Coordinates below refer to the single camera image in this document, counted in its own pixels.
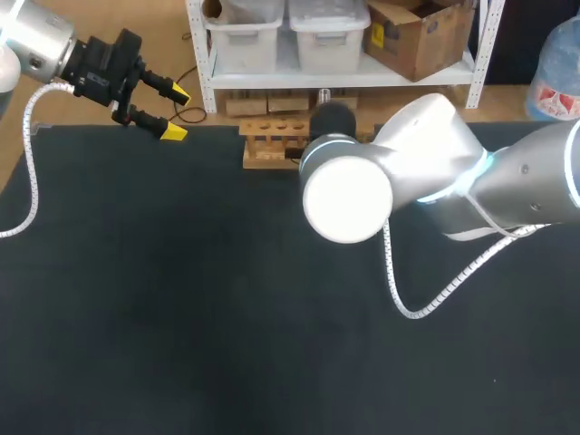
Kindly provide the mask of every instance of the red label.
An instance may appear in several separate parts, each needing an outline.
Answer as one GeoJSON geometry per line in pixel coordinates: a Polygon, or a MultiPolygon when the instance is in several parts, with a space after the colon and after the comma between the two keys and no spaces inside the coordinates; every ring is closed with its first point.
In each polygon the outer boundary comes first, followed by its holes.
{"type": "Polygon", "coordinates": [[[580,97],[560,93],[544,82],[536,86],[534,104],[541,112],[562,121],[580,118],[580,97]]]}

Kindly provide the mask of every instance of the cardboard box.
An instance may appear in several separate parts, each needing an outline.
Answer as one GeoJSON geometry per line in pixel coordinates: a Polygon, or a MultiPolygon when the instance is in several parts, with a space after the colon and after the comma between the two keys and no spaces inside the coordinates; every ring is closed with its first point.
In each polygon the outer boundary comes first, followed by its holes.
{"type": "Polygon", "coordinates": [[[417,82],[461,60],[477,0],[371,0],[364,50],[417,82]]]}

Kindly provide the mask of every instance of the black table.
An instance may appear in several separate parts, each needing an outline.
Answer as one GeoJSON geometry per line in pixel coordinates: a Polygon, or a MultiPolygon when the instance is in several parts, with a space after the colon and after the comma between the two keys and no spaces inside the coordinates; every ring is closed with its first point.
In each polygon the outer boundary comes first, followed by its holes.
{"type": "MultiPolygon", "coordinates": [[[[536,124],[475,124],[491,149],[536,124]]],[[[580,433],[580,227],[517,242],[409,321],[382,240],[322,240],[297,175],[243,171],[233,128],[183,144],[59,127],[40,212],[0,240],[0,433],[580,433]]],[[[0,227],[29,204],[23,162],[0,227]]],[[[495,240],[392,219],[401,295],[427,304],[495,240]]]]}

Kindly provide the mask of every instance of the white joint cap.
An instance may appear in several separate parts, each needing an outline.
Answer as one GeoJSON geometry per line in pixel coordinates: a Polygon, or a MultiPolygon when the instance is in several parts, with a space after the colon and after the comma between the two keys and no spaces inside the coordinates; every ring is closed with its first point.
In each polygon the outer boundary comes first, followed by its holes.
{"type": "Polygon", "coordinates": [[[391,182],[370,160],[331,159],[306,182],[303,205],[308,222],[322,237],[362,242],[378,233],[391,215],[391,182]]]}
{"type": "Polygon", "coordinates": [[[20,61],[7,45],[0,45],[0,92],[13,91],[20,78],[20,61]]]}

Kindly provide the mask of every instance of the white coiled cable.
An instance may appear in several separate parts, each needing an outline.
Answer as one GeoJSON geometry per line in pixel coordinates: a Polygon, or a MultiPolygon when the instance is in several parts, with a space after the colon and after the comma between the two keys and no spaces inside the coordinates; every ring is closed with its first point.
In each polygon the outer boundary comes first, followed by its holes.
{"type": "Polygon", "coordinates": [[[389,228],[389,222],[382,229],[384,235],[384,254],[385,262],[387,266],[387,279],[389,281],[389,289],[391,290],[392,300],[399,309],[402,315],[408,319],[422,319],[427,317],[429,314],[433,313],[445,300],[450,297],[450,295],[457,290],[457,288],[463,284],[467,279],[473,275],[480,267],[485,265],[491,257],[501,251],[503,248],[508,247],[516,240],[521,237],[530,236],[541,228],[549,227],[549,225],[532,225],[528,227],[522,227],[514,231],[510,236],[504,237],[499,240],[494,246],[485,251],[481,256],[479,256],[474,262],[467,266],[463,272],[461,272],[457,277],[449,283],[447,287],[443,289],[439,295],[433,299],[433,301],[427,305],[425,308],[419,311],[410,311],[402,302],[399,297],[399,292],[397,291],[397,283],[395,282],[395,274],[392,267],[392,249],[391,249],[391,229],[389,228]]]}
{"type": "Polygon", "coordinates": [[[36,213],[38,212],[38,180],[36,179],[36,169],[34,168],[33,147],[31,141],[30,128],[34,106],[43,95],[51,91],[74,93],[74,87],[67,83],[55,82],[46,84],[38,91],[36,91],[33,94],[33,96],[30,97],[28,104],[26,104],[26,108],[24,109],[22,134],[24,140],[24,156],[26,157],[26,166],[28,168],[28,175],[30,177],[30,190],[32,197],[30,211],[28,212],[28,216],[26,217],[26,219],[18,227],[0,232],[0,238],[12,237],[19,233],[22,233],[25,229],[27,229],[30,226],[30,224],[33,223],[34,218],[36,218],[36,213]]]}

